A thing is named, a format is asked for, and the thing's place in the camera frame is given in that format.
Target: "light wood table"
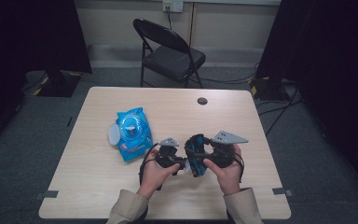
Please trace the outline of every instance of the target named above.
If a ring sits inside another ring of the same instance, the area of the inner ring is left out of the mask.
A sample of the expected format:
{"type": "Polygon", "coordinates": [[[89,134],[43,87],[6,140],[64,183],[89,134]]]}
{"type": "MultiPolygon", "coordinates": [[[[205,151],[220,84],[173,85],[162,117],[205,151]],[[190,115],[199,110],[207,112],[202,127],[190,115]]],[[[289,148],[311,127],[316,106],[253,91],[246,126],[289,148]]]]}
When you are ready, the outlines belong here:
{"type": "MultiPolygon", "coordinates": [[[[117,112],[140,106],[154,142],[174,138],[180,145],[177,156],[186,156],[185,142],[197,133],[212,138],[226,131],[249,139],[239,144],[245,163],[241,187],[254,188],[262,218],[291,216],[286,196],[272,191],[282,183],[250,92],[116,87],[89,90],[48,188],[59,193],[44,199],[39,216],[108,218],[121,189],[139,188],[142,157],[124,162],[118,149],[109,144],[107,133],[117,112]],[[208,104],[199,105],[200,97],[208,104]]],[[[227,219],[222,196],[212,171],[197,178],[179,171],[153,195],[146,219],[227,219]]]]}

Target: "gray carpet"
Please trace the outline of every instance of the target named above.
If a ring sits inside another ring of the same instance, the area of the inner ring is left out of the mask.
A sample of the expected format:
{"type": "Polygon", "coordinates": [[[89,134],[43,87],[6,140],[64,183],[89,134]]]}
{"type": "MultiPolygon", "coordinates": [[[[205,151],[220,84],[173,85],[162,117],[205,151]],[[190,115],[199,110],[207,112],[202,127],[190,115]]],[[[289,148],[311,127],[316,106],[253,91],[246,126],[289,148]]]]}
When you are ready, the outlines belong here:
{"type": "MultiPolygon", "coordinates": [[[[233,80],[248,77],[254,71],[253,68],[206,67],[200,69],[200,76],[233,80]]],[[[25,91],[20,112],[0,133],[0,223],[106,221],[41,219],[37,214],[41,201],[34,196],[48,188],[88,90],[93,86],[138,86],[139,74],[140,68],[94,68],[93,75],[80,79],[71,98],[33,96],[37,86],[25,91]]],[[[29,83],[24,88],[42,76],[43,72],[29,73],[29,83]]],[[[147,73],[147,78],[157,86],[183,87],[152,73],[147,73]]],[[[249,90],[244,83],[203,80],[203,84],[206,89],[249,90]]],[[[284,86],[294,95],[296,85],[287,82],[284,86]]],[[[190,83],[189,87],[198,86],[190,83]]],[[[299,92],[294,97],[295,102],[301,99],[299,92]]],[[[255,103],[259,113],[285,105],[255,103]]],[[[278,110],[260,116],[265,131],[280,113],[278,110]]],[[[325,140],[319,120],[304,102],[299,101],[284,111],[270,129],[268,143],[282,184],[294,196],[288,197],[292,209],[289,219],[265,220],[265,223],[358,223],[358,176],[325,140]]]]}

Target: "black chair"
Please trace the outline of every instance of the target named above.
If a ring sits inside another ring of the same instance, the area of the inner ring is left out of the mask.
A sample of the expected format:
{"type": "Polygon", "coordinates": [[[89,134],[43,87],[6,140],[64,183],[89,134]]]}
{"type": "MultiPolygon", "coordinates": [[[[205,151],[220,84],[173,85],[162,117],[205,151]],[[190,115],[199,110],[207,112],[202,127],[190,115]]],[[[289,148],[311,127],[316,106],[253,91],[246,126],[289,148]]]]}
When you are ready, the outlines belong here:
{"type": "Polygon", "coordinates": [[[203,88],[197,70],[205,63],[206,57],[204,53],[190,48],[185,40],[173,30],[151,21],[135,19],[133,27],[144,42],[141,87],[143,87],[144,83],[154,87],[144,81],[144,70],[146,67],[176,82],[185,82],[186,87],[188,81],[192,80],[199,83],[200,87],[203,88]],[[160,46],[152,50],[146,39],[156,42],[160,46]],[[190,79],[193,74],[195,74],[197,80],[190,79]]]}

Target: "hand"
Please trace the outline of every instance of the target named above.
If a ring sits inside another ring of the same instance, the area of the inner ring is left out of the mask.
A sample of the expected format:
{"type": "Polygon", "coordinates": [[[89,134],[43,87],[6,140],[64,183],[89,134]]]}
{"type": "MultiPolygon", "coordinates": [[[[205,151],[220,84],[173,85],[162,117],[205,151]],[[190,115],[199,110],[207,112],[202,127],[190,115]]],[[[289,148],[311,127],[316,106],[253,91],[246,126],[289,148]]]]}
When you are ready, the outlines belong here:
{"type": "Polygon", "coordinates": [[[156,155],[158,155],[158,150],[153,148],[146,158],[142,184],[136,192],[147,200],[152,197],[156,189],[165,182],[169,175],[172,175],[180,168],[178,163],[167,168],[161,167],[156,162],[156,155]]]}
{"type": "MultiPolygon", "coordinates": [[[[241,155],[241,149],[237,144],[233,145],[234,152],[238,155],[241,155]]],[[[238,193],[241,191],[240,189],[240,175],[241,175],[241,166],[236,162],[232,162],[226,168],[218,167],[213,161],[208,159],[203,160],[204,164],[211,169],[217,176],[217,182],[220,185],[220,189],[223,191],[225,195],[230,195],[234,193],[238,193]]]]}

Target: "chair backrest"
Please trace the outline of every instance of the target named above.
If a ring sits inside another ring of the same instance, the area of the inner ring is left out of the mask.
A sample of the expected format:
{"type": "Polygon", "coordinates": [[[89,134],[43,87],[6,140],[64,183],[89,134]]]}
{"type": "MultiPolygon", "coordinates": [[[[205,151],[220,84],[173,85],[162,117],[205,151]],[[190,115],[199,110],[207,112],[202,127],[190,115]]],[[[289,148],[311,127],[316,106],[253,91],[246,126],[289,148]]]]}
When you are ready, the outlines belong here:
{"type": "Polygon", "coordinates": [[[145,38],[170,49],[176,49],[183,53],[190,52],[190,48],[185,40],[173,30],[144,19],[135,19],[132,24],[136,32],[146,43],[145,38]]]}

